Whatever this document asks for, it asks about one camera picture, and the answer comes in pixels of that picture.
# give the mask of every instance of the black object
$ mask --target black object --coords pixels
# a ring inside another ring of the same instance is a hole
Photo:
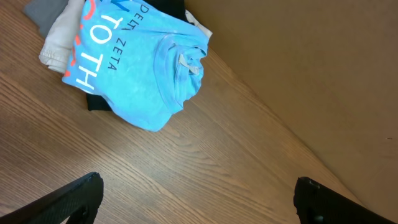
[[[0,218],[1,224],[93,224],[104,193],[99,173],[91,172]]]
[[[294,206],[301,224],[394,224],[308,177],[296,183]]]
[[[146,3],[153,6],[160,12],[166,13],[174,18],[188,22],[185,15],[185,1],[184,0],[145,0]],[[87,109],[89,111],[111,111],[108,102],[98,95],[86,94]]]

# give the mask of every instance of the gray cloth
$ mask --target gray cloth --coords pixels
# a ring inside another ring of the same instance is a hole
[[[38,25],[40,34],[46,37],[67,4],[68,0],[32,0],[25,6],[24,14]]]

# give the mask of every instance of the black cloth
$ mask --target black cloth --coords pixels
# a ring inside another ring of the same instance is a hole
[[[166,13],[174,18],[181,19],[182,21],[188,22],[185,16],[185,2],[184,0],[146,0],[146,3],[150,4],[160,12]],[[86,95],[87,109],[89,111],[100,110],[100,111],[111,111],[111,107],[108,105],[106,100],[102,96],[98,95]]]

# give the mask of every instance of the light blue shirt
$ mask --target light blue shirt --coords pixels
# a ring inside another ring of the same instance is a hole
[[[87,0],[63,81],[129,123],[160,130],[196,95],[208,37],[144,1]]]

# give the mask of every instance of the wooden surface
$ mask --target wooden surface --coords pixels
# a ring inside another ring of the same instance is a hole
[[[187,0],[210,47],[365,205],[398,222],[398,1]]]
[[[40,64],[26,2],[0,1],[0,215],[91,171],[96,223],[299,223],[300,176],[358,202],[212,50],[199,94],[158,133],[87,111]]]

